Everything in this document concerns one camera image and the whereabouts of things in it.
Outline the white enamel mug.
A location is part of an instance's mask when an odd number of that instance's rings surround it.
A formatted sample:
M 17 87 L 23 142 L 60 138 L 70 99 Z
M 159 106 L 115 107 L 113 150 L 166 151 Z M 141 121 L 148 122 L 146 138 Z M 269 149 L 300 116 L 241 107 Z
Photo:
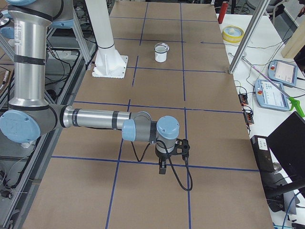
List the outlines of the white enamel mug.
M 155 54 L 155 60 L 157 62 L 165 62 L 167 60 L 167 53 L 159 54 L 154 52 L 154 54 Z

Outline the aluminium frame post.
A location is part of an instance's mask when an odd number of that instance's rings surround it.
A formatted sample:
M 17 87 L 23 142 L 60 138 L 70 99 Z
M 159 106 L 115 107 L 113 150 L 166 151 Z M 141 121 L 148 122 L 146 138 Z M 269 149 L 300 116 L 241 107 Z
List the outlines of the aluminium frame post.
M 229 74 L 233 74 L 234 71 L 236 70 L 237 68 L 237 65 L 238 63 L 240 62 L 244 52 L 245 52 L 245 49 L 247 48 L 248 46 L 248 43 L 256 29 L 256 27 L 258 26 L 259 22 L 260 22 L 260 19 L 261 17 L 263 16 L 268 4 L 270 3 L 269 0 L 261 0 L 247 26 L 247 29 L 244 33 L 244 36 L 240 42 L 240 45 L 233 57 L 233 60 L 230 64 L 230 67 L 228 69 L 228 73 Z

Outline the yellow bowl with plate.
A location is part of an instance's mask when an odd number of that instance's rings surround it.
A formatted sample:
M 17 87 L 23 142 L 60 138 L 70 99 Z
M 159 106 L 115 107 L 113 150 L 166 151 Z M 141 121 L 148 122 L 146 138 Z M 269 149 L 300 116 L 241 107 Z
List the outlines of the yellow bowl with plate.
M 243 29 L 233 25 L 224 27 L 222 31 L 223 40 L 230 43 L 239 43 L 243 36 Z

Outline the teach pendant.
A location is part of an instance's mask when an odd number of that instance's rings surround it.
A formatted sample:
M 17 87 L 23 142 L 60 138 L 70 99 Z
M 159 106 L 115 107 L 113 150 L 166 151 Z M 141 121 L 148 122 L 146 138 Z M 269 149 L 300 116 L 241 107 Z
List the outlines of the teach pendant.
M 269 81 L 257 79 L 254 91 L 256 100 L 261 107 L 278 111 L 290 110 L 287 97 Z
M 295 87 L 297 66 L 281 60 L 271 61 L 268 65 L 268 77 L 286 86 Z

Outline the aluminium frame rail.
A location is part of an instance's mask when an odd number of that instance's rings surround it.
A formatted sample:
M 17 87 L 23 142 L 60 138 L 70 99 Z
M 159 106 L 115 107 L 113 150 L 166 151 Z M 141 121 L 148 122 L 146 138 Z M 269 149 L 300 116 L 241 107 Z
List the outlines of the aluminium frame rail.
M 19 229 L 37 192 L 41 178 L 63 128 L 66 102 L 74 98 L 93 56 L 81 34 L 71 1 L 9 2 L 14 21 L 14 81 L 8 110 L 0 115 L 0 226 Z M 78 57 L 60 80 L 63 87 L 54 101 L 45 90 L 47 28 L 72 20 L 79 43 Z

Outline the red cylinder tube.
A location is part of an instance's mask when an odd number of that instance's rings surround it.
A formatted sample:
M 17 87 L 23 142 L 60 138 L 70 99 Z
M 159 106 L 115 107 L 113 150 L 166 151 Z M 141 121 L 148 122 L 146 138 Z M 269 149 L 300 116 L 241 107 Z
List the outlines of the red cylinder tube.
M 220 11 L 219 11 L 219 16 L 218 16 L 218 23 L 222 24 L 224 20 L 224 16 L 226 14 L 227 8 L 228 8 L 229 2 L 223 1 Z

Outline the near teach pendant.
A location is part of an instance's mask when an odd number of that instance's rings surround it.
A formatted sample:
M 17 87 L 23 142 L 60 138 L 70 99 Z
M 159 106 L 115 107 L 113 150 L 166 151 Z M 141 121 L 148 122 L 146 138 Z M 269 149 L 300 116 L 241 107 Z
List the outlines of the near teach pendant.
M 290 110 L 287 97 L 269 81 L 257 79 L 254 91 L 256 100 L 261 107 L 278 111 Z

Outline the black computer box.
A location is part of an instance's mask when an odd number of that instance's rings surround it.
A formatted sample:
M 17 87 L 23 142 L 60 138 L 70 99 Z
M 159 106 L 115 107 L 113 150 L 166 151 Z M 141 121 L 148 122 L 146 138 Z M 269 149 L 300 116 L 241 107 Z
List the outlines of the black computer box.
M 267 173 L 275 172 L 270 147 L 267 144 L 266 137 L 254 135 L 250 140 L 259 171 Z

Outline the green handled grabber stick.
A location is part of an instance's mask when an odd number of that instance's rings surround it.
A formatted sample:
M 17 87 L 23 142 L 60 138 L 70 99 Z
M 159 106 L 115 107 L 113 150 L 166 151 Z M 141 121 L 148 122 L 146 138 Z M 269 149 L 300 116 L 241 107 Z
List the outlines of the green handled grabber stick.
M 300 101 L 296 100 L 295 98 L 289 96 L 283 89 L 281 89 L 280 87 L 278 87 L 270 78 L 268 78 L 268 76 L 266 76 L 265 74 L 263 74 L 259 69 L 257 69 L 253 64 L 251 64 L 246 58 L 245 56 L 242 56 L 241 59 L 246 62 L 248 65 L 250 65 L 256 72 L 258 72 L 262 77 L 264 77 L 268 82 L 270 82 L 277 90 L 280 91 L 281 94 L 283 94 L 285 97 L 287 97 L 287 99 L 290 101 L 291 104 L 291 109 L 290 111 L 292 111 L 294 108 L 295 110 L 299 113 L 299 115 L 304 118 L 305 114 L 300 106 Z

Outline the far teach pendant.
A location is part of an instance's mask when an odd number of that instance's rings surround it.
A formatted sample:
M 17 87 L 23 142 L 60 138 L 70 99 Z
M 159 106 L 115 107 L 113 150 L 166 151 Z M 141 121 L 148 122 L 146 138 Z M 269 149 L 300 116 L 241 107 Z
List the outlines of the far teach pendant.
M 281 60 L 271 61 L 268 65 L 268 77 L 286 86 L 295 87 L 297 66 Z

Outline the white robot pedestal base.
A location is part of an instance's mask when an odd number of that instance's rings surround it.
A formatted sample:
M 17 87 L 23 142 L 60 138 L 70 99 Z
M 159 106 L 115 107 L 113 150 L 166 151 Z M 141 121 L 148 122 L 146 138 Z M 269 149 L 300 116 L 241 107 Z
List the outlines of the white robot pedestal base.
M 87 10 L 98 46 L 93 77 L 125 77 L 128 56 L 116 50 L 105 0 L 87 0 Z

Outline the clear plastic funnel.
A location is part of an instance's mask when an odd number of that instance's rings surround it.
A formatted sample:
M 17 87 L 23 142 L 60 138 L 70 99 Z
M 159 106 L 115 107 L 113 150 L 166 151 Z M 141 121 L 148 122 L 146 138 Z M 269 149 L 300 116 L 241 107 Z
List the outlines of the clear plastic funnel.
M 159 54 L 167 53 L 169 51 L 169 46 L 164 42 L 160 42 L 155 44 L 154 51 Z

